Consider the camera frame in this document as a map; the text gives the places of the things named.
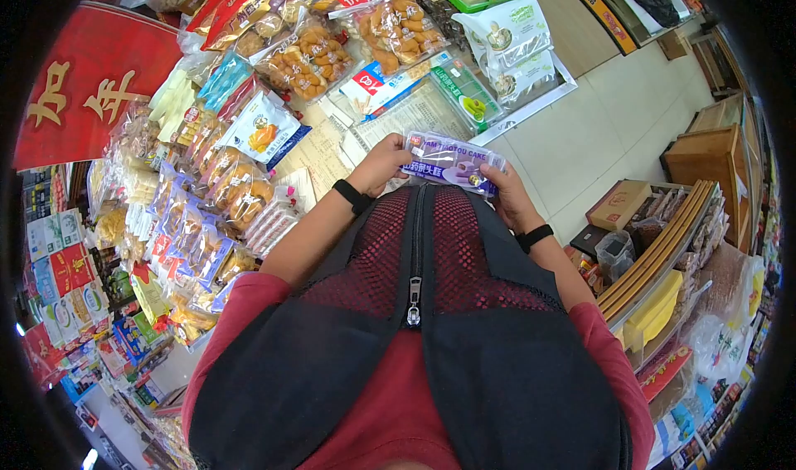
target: zipper pull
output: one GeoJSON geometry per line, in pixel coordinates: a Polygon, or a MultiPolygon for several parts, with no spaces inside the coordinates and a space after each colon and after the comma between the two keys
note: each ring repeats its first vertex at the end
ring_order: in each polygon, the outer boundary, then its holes
{"type": "Polygon", "coordinates": [[[420,284],[423,279],[419,276],[413,276],[409,279],[409,309],[406,313],[406,323],[411,327],[420,325],[420,284]]]}

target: red banner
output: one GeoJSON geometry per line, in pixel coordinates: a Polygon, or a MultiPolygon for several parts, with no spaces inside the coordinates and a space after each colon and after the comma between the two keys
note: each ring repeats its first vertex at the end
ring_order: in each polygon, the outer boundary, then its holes
{"type": "Polygon", "coordinates": [[[101,157],[127,102],[151,97],[182,57],[176,34],[118,7],[77,7],[34,84],[14,167],[101,157]]]}
{"type": "Polygon", "coordinates": [[[28,357],[34,379],[43,390],[46,390],[48,384],[58,382],[65,375],[65,372],[58,371],[58,363],[64,358],[64,352],[55,349],[50,343],[43,323],[25,332],[22,348],[28,357]]]}

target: white tile floor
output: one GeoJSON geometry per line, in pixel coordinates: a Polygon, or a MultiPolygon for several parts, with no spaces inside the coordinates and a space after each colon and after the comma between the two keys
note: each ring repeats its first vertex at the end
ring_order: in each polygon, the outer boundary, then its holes
{"type": "Polygon", "coordinates": [[[668,61],[656,43],[612,58],[578,85],[489,145],[520,173],[562,244],[617,180],[664,181],[658,157],[713,103],[696,58],[668,61]]]}

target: zipper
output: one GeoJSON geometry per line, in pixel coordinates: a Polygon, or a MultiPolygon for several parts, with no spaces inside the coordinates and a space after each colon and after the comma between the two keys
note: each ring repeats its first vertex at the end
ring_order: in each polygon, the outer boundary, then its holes
{"type": "Polygon", "coordinates": [[[412,233],[412,272],[409,277],[409,308],[406,310],[406,325],[420,325],[420,286],[423,285],[423,200],[427,185],[420,186],[415,200],[415,224],[412,233]]]}

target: red mesh fabric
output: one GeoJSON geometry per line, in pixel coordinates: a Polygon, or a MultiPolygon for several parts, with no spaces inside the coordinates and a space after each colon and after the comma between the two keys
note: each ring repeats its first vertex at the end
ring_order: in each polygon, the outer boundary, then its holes
{"type": "Polygon", "coordinates": [[[345,269],[311,284],[303,297],[379,318],[393,316],[401,233],[410,194],[403,188],[383,197],[354,239],[345,269]]]}
{"type": "Polygon", "coordinates": [[[557,301],[490,275],[475,211],[456,187],[442,187],[434,198],[434,268],[434,314],[489,308],[562,311],[557,301]]]}

